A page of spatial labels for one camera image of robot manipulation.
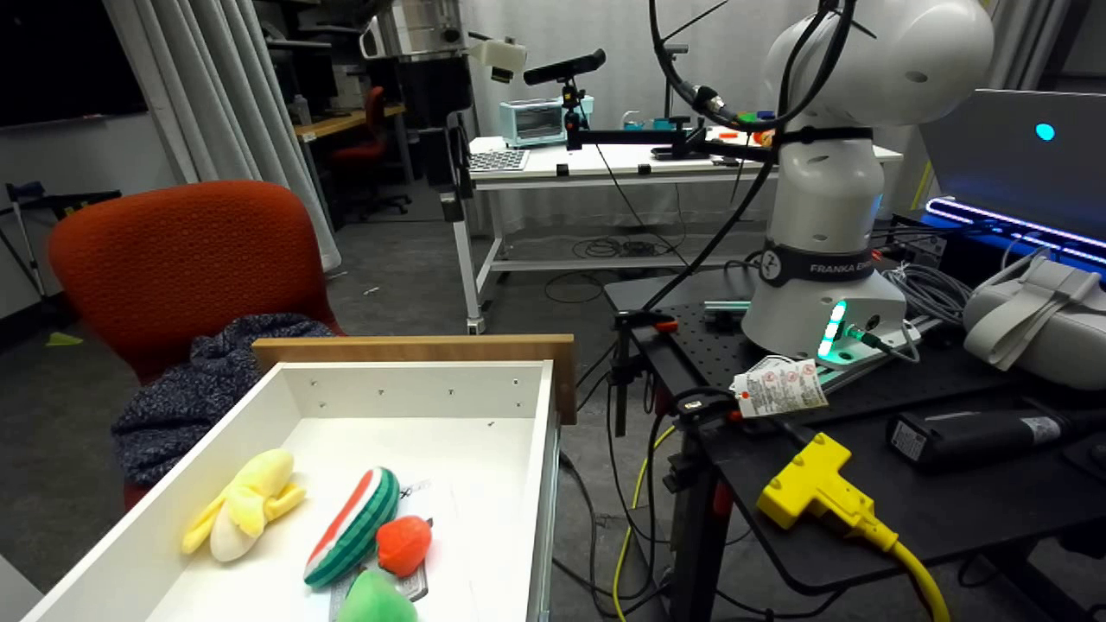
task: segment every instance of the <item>black table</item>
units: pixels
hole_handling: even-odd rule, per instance
[[[637,311],[661,278],[609,283],[620,311]],[[678,336],[637,327],[634,344],[668,395],[727,385],[758,353],[742,344],[736,324],[705,324],[700,299],[741,296],[727,274],[697,274],[657,311],[674,311]],[[900,529],[901,543],[927,563],[987,557],[1001,574],[1037,598],[1053,617],[1090,617],[1064,592],[1042,579],[1026,554],[1037,537],[1106,517],[1106,481],[1076,471],[1064,449],[1040,449],[993,466],[956,472],[919,472],[886,444],[887,414],[901,408],[1014,403],[1026,385],[993,373],[961,353],[956,340],[923,353],[923,365],[887,361],[856,383],[829,395],[833,408],[794,414],[798,433],[824,427],[854,449],[844,476],[875,496],[877,513]],[[707,617],[719,579],[728,512],[719,512],[719,482],[728,486],[759,544],[781,578],[805,594],[835,592],[900,574],[900,563],[864,543],[845,543],[826,524],[775,529],[759,512],[759,486],[801,449],[788,433],[751,433],[728,421],[684,427],[689,471],[680,490],[680,524],[674,567],[674,617]]]

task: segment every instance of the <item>blue light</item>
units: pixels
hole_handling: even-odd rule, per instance
[[[1056,127],[1047,123],[1047,119],[1040,119],[1040,123],[1037,123],[1037,139],[1040,139],[1040,141],[1053,141],[1053,139],[1056,139]]]

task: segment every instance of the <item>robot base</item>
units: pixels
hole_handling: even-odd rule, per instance
[[[814,357],[829,365],[845,365],[850,344],[860,340],[844,332],[829,332],[833,359],[826,359],[819,344],[826,340],[829,322],[870,336],[901,336],[901,319],[904,296],[882,274],[835,283],[788,278],[784,285],[758,283],[753,305],[742,319],[742,336],[778,357]]]

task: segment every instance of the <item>computer monitor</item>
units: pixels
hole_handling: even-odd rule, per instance
[[[1051,252],[1106,274],[1106,92],[978,89],[923,123],[939,184],[928,224],[1001,252]]]

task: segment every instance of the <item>green light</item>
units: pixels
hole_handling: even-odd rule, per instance
[[[833,361],[833,339],[841,336],[844,315],[850,311],[845,299],[833,299],[824,340],[819,340],[819,359]]]

